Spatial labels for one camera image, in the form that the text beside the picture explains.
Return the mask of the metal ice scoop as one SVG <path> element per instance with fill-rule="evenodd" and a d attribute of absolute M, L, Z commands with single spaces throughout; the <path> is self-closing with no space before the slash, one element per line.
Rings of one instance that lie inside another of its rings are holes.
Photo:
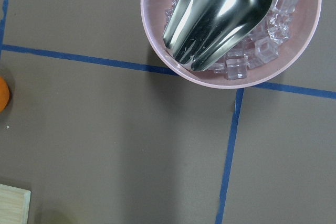
<path fill-rule="evenodd" d="M 245 38 L 273 0 L 179 0 L 163 33 L 171 56 L 204 71 Z"/>

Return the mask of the pink bowl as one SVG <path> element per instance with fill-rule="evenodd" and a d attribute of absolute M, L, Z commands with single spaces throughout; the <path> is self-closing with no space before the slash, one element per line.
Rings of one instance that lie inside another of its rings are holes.
<path fill-rule="evenodd" d="M 317 28 L 322 0 L 299 0 L 290 25 L 290 39 L 279 47 L 279 56 L 264 66 L 248 71 L 247 78 L 227 80 L 212 71 L 194 72 L 179 66 L 166 52 L 163 43 L 165 10 L 171 0 L 140 0 L 141 17 L 146 36 L 169 73 L 210 88 L 238 89 L 266 82 L 288 69 L 304 52 Z"/>

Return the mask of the clear plastic ice cubes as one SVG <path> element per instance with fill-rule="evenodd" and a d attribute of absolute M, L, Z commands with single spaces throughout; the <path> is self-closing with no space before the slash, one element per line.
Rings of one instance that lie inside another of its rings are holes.
<path fill-rule="evenodd" d="M 167 9 L 166 26 L 179 0 Z M 237 45 L 208 69 L 223 74 L 228 80 L 244 79 L 247 71 L 276 59 L 279 46 L 290 37 L 289 26 L 299 0 L 273 0 L 264 19 Z"/>

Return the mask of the orange fruit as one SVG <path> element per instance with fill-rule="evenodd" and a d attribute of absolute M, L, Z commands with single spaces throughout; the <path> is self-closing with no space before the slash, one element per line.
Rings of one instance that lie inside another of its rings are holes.
<path fill-rule="evenodd" d="M 10 90 L 7 82 L 3 77 L 0 77 L 0 112 L 8 105 L 10 99 Z"/>

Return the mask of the wooden cutting board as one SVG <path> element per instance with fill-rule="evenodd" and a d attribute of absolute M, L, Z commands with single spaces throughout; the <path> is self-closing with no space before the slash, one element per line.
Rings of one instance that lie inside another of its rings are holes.
<path fill-rule="evenodd" d="M 1 184 L 1 223 L 28 223 L 31 191 Z"/>

